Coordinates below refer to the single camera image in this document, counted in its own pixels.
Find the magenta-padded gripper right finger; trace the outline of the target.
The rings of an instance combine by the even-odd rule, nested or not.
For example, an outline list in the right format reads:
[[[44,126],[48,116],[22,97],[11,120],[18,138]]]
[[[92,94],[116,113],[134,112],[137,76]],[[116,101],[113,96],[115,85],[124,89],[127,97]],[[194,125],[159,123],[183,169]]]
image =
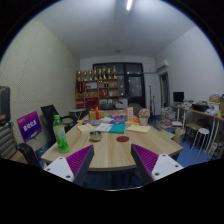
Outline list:
[[[131,145],[131,155],[143,181],[147,185],[182,169],[182,166],[166,153],[160,155],[138,146]]]

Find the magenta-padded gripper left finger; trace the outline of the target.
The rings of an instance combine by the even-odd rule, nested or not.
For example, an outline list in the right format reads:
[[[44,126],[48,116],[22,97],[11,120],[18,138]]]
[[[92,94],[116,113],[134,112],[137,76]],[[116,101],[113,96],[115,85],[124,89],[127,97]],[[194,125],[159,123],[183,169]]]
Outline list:
[[[58,157],[45,171],[82,186],[93,156],[94,146],[90,145],[67,158]]]

